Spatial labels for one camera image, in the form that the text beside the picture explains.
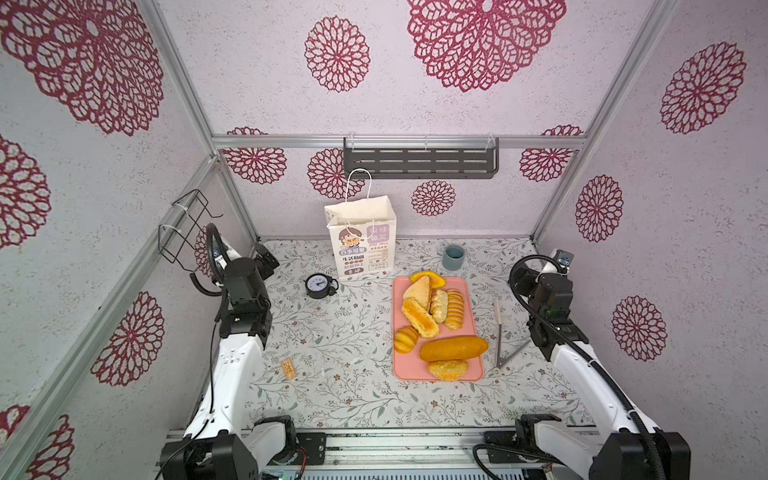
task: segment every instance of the white paper bag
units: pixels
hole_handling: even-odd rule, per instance
[[[352,170],[347,178],[344,202],[325,207],[336,269],[339,278],[344,280],[366,273],[386,275],[395,266],[397,216],[389,197],[370,198],[371,180],[365,199],[347,201],[349,180],[357,171],[364,171],[370,177],[370,172],[363,168]]]

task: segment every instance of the cartoon girl illustration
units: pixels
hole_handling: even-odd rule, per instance
[[[360,243],[359,237],[361,236],[362,232],[352,227],[347,227],[339,232],[339,240],[341,240],[342,245],[347,248],[357,247],[357,245]]]

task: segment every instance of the metal tongs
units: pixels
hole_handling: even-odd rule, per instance
[[[528,338],[520,345],[512,354],[506,358],[502,358],[502,311],[498,308],[498,297],[493,299],[493,313],[496,315],[496,323],[498,323],[498,335],[496,336],[496,365],[493,369],[493,373],[496,375],[502,374],[502,367],[512,360],[515,355],[520,353],[528,344],[531,339]]]

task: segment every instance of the red floral pattern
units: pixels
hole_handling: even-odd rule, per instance
[[[528,67],[565,0],[408,0],[414,55],[444,87],[488,90]]]
[[[448,182],[430,180],[416,187],[411,195],[411,205],[421,215],[436,217],[444,214],[456,201],[456,192]]]
[[[238,127],[230,135],[266,135],[258,128]],[[282,148],[229,148],[222,151],[232,171],[255,184],[277,182],[286,173]]]
[[[628,296],[616,305],[611,321],[619,346],[636,360],[653,360],[667,346],[667,324],[648,299]]]
[[[623,206],[617,181],[607,175],[593,178],[581,189],[576,202],[578,231],[591,242],[605,240],[619,226]]]
[[[543,135],[581,135],[584,132],[573,125],[558,125],[545,130]],[[560,177],[565,164],[574,153],[569,148],[527,148],[520,157],[520,171],[523,176],[537,182]]]
[[[29,406],[27,405],[14,405],[10,409],[0,412],[0,449],[28,411]]]
[[[344,173],[344,152],[338,148],[319,151],[310,159],[306,167],[312,187],[328,198],[341,200],[346,192],[346,174]],[[349,196],[354,197],[366,185],[364,180],[349,182]]]
[[[674,133],[687,134],[711,124],[744,82],[744,52],[722,41],[683,62],[661,98],[661,121]]]
[[[91,373],[99,383],[112,386],[126,386],[138,380],[149,370],[163,346],[164,324],[157,299],[148,292],[139,293],[94,362]]]
[[[133,135],[159,115],[163,70],[131,0],[3,0],[0,40],[79,121]]]
[[[306,66],[331,91],[348,91],[366,77],[371,64],[366,38],[346,18],[325,17],[304,42]]]
[[[194,259],[197,262],[197,266],[200,267],[200,272],[205,276],[210,276],[208,248],[206,245],[206,230],[207,227],[203,227],[200,233],[197,234],[197,238],[194,241]]]
[[[48,434],[45,445],[27,468],[27,480],[61,480],[69,472],[69,461],[74,453],[72,436],[74,429],[69,425],[69,415],[62,415],[56,430]]]
[[[0,135],[0,249],[37,234],[51,211],[50,196],[37,161]]]

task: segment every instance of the bag handle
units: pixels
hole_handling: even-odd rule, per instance
[[[368,200],[371,197],[371,184],[373,184],[373,177],[371,176],[371,172],[367,171],[365,168],[356,168],[355,170],[352,170],[349,172],[349,176],[346,178],[346,192],[344,193],[344,203],[347,202],[347,197],[349,197],[349,182],[352,181],[352,174],[355,172],[366,172],[368,174],[369,182],[368,182],[368,194],[366,195],[366,200]],[[352,226],[352,224],[349,223],[349,221],[344,221],[344,226],[347,227],[347,233],[352,235],[355,238],[359,238],[361,240],[368,240],[370,237],[373,237],[373,234],[376,232],[376,222],[371,219],[371,234],[367,237],[358,237],[354,233],[352,233],[349,228]]]

